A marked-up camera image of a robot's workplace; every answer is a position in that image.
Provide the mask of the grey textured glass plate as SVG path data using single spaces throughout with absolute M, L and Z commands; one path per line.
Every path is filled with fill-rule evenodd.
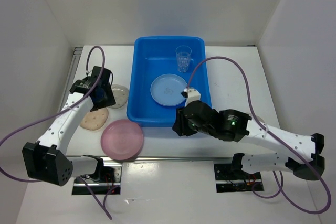
M 113 84 L 111 86 L 111 90 L 115 99 L 115 104 L 111 105 L 110 108 L 118 109 L 123 107 L 128 101 L 129 97 L 128 88 L 119 84 Z

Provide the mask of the light blue round plate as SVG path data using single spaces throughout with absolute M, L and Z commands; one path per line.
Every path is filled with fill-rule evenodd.
M 185 98 L 181 92 L 186 88 L 186 81 L 175 74 L 163 74 L 151 84 L 150 93 L 153 100 L 162 106 L 177 106 Z

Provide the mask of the pink round plate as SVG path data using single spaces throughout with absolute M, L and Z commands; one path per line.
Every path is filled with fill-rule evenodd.
M 100 144 L 106 156 L 123 161 L 141 152 L 144 136 L 142 129 L 136 123 L 129 120 L 117 120 L 105 128 Z

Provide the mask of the blue plastic bin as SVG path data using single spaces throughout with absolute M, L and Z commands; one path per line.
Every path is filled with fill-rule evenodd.
M 186 73 L 178 71 L 176 49 L 188 46 L 191 63 Z M 205 44 L 198 37 L 151 36 L 135 41 L 127 117 L 141 127 L 172 127 L 176 119 L 175 106 L 158 104 L 151 96 L 151 84 L 163 74 L 175 74 L 201 94 L 201 101 L 211 105 L 206 64 Z

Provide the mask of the clear plastic cup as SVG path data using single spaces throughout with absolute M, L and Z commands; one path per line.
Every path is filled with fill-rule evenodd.
M 189 46 L 182 45 L 178 46 L 175 52 L 178 71 L 181 73 L 187 72 L 191 62 L 192 49 Z

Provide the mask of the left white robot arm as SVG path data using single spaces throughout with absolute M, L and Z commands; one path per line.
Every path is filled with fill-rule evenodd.
M 95 66 L 91 75 L 74 82 L 70 88 L 62 114 L 35 142 L 26 143 L 22 153 L 29 178 L 58 186 L 72 177 L 88 177 L 93 182 L 104 178 L 108 169 L 103 160 L 93 155 L 70 158 L 67 148 L 76 129 L 88 112 L 107 108 L 116 103 L 110 70 Z

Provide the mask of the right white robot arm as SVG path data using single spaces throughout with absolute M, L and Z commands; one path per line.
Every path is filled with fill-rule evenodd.
M 253 144 L 271 150 L 268 154 L 234 154 L 230 172 L 235 178 L 243 178 L 247 173 L 284 171 L 314 181 L 325 170 L 325 159 L 321 156 L 323 135 L 298 135 L 258 124 L 249 114 L 237 110 L 216 111 L 206 103 L 193 101 L 176 109 L 172 129 L 178 136 L 203 133 L 224 142 Z

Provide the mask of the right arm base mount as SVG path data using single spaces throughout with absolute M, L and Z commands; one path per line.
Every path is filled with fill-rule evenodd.
M 255 191 L 264 191 L 260 172 L 233 172 L 230 164 L 214 164 L 214 174 L 217 193 L 246 192 L 253 188 Z

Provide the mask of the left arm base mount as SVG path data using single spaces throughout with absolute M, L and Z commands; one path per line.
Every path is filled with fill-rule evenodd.
M 96 195 L 121 194 L 121 165 L 105 166 L 100 175 L 81 175 L 80 177 L 87 183 L 88 187 Z M 84 182 L 78 178 L 74 180 L 72 195 L 90 195 L 89 189 Z

